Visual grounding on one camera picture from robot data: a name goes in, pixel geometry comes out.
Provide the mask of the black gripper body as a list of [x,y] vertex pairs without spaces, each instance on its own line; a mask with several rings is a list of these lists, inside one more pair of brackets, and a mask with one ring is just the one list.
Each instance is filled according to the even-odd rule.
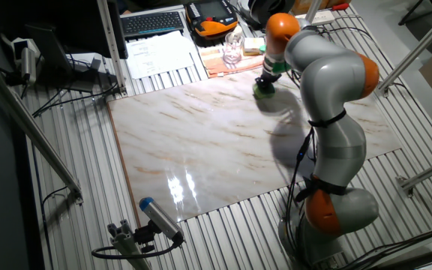
[[275,83],[276,81],[278,81],[281,75],[273,75],[271,73],[263,72],[260,77],[264,80],[264,85],[268,85],[269,83]]

